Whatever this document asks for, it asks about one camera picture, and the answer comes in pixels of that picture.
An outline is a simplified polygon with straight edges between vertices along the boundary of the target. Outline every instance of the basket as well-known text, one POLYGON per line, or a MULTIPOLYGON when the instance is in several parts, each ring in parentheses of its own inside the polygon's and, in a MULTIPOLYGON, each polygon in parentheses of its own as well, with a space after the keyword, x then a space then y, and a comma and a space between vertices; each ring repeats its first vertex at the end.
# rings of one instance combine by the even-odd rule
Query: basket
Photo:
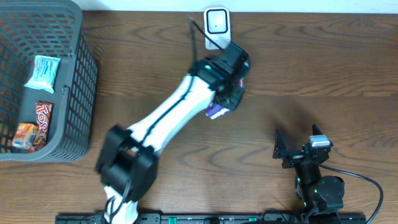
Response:
POLYGON ((69 0, 0 1, 0 161, 69 162, 89 147, 97 66, 81 33, 81 9, 69 0), (24 88, 36 55, 61 59, 51 94, 24 88), (11 146, 19 123, 35 123, 35 103, 54 103, 47 145, 11 146))

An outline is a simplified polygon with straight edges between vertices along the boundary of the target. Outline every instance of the wood grain surface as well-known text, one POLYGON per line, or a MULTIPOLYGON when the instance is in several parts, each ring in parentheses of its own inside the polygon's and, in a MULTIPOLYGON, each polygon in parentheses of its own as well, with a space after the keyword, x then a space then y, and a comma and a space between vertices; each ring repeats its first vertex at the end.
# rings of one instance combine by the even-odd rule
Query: wood grain surface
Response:
MULTIPOLYGON (((187 18, 202 13, 84 12, 99 64, 91 151, 68 164, 0 163, 0 223, 54 223, 59 213, 103 210, 94 165, 107 130, 138 122, 178 86, 192 60, 187 18)), ((378 181, 374 223, 397 223, 398 16, 232 13, 233 40, 252 58, 236 112, 194 117, 170 142, 139 206, 165 213, 244 212, 302 206, 293 169, 272 159, 274 130, 297 149, 320 129, 335 147, 326 165, 378 181)), ((197 33, 200 57, 209 52, 197 33)), ((372 214, 368 182, 345 180, 346 212, 372 214)))

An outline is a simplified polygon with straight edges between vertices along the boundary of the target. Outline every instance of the red and brown wrapper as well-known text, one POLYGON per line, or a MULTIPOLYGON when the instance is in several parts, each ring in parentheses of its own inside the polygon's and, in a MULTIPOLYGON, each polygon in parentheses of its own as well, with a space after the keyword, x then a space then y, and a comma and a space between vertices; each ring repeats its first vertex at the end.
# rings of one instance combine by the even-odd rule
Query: red and brown wrapper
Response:
POLYGON ((36 123, 39 127, 36 138, 28 152, 35 152, 42 149, 47 143, 47 133, 50 126, 52 108, 54 104, 47 102, 36 103, 36 123))

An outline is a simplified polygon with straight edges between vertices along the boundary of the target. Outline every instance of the white device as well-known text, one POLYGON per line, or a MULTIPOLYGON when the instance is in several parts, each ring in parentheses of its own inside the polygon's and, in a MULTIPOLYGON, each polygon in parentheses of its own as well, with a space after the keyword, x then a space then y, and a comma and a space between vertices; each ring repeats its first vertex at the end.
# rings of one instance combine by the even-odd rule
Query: white device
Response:
MULTIPOLYGON (((225 7, 211 7, 205 10, 205 33, 221 48, 226 48, 231 42, 231 26, 229 11, 225 7)), ((217 46, 212 44, 207 38, 205 45, 208 50, 216 50, 217 46)))
MULTIPOLYGON (((157 123, 150 135, 142 143, 143 146, 152 146, 154 153, 158 156, 169 141, 178 133, 179 130, 191 120, 197 113, 206 109, 213 101, 216 92, 211 90, 210 85, 199 78, 198 76, 191 76, 187 74, 182 80, 180 86, 169 96, 156 110, 145 117, 140 122, 133 124, 128 129, 132 131, 131 137, 137 141, 141 141, 149 127, 162 116, 175 102, 177 102, 190 88, 189 93, 185 99, 181 101, 176 107, 168 112, 163 119, 157 123)), ((115 191, 112 187, 104 188, 107 198, 114 197, 114 205, 108 205, 105 211, 105 219, 109 222, 109 214, 115 212, 115 209, 122 201, 122 195, 115 191)), ((119 212, 114 216, 112 224, 126 224, 134 223, 138 217, 137 212, 138 202, 129 201, 124 203, 119 212)))

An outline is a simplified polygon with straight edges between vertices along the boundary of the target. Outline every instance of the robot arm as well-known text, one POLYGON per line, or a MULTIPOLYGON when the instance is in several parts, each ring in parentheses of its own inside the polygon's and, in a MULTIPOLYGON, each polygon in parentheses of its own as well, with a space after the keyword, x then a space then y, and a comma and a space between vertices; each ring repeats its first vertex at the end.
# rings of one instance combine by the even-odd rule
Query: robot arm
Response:
POLYGON ((96 165, 108 198, 108 222, 135 221, 137 202, 155 181, 159 156, 190 119, 211 102, 236 109, 244 92, 237 84, 249 71, 247 60, 247 53, 231 43, 218 57, 195 62, 174 93, 146 118, 108 132, 96 165))

